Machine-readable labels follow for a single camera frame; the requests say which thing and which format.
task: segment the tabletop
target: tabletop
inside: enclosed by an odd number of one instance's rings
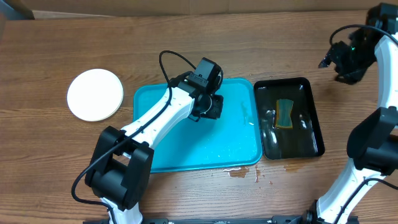
[[[343,170],[350,132],[376,109],[376,64],[352,86],[333,81],[332,68],[318,69],[330,34],[365,18],[366,11],[333,11],[7,21],[0,43],[0,222],[81,223],[108,216],[103,207],[75,202],[70,188],[88,165],[100,132],[132,121],[136,90],[165,82],[162,50],[181,53],[194,64],[209,58],[226,78],[244,77],[253,84],[307,78],[326,151],[316,159],[262,158],[234,175],[223,169],[151,175],[140,202],[144,216],[302,214]],[[173,55],[165,55],[164,65],[171,77],[190,69]],[[114,72],[125,92],[114,116],[89,123],[72,115],[66,94],[72,80],[91,68]],[[398,184],[398,174],[386,180]],[[97,200],[83,183],[77,192]],[[361,223],[396,223],[396,198],[397,192],[377,184],[353,214]]]

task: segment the round white plate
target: round white plate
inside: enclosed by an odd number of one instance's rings
[[[104,69],[91,69],[70,84],[67,101],[70,111],[85,121],[100,121],[114,114],[123,100],[119,78]]]

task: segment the black container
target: black container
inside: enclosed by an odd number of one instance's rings
[[[264,155],[268,159],[317,157],[325,152],[310,82],[306,78],[254,84]],[[293,101],[292,129],[275,127],[276,102]]]

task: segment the wooden table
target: wooden table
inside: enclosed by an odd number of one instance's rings
[[[362,24],[365,16],[342,11],[6,22],[0,44],[0,222],[81,223],[108,216],[102,207],[75,202],[70,187],[89,163],[100,132],[131,122],[135,91],[164,83],[158,54],[165,49],[194,64],[208,57],[226,78],[255,83],[306,77],[326,153],[319,159],[263,158],[244,178],[222,169],[151,175],[140,202],[143,214],[172,219],[301,214],[332,185],[347,161],[348,135],[376,109],[376,64],[354,86],[334,82],[332,68],[317,68],[329,35],[340,26]],[[170,76],[190,69],[172,55],[164,64]],[[91,68],[117,74],[125,91],[121,109],[94,123],[74,117],[66,102],[69,84]],[[397,173],[386,180],[398,184]],[[96,199],[82,183],[78,195]],[[378,184],[354,214],[361,223],[396,223],[397,196]]]

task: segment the tray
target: tray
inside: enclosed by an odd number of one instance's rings
[[[166,84],[147,85],[134,95],[138,119],[163,96]],[[152,173],[250,166],[262,156],[254,91],[243,78],[224,79],[221,118],[179,122],[155,149]]]
[[[264,155],[268,159],[317,157],[325,152],[310,82],[306,78],[254,84]],[[277,101],[293,101],[291,128],[277,128]]]

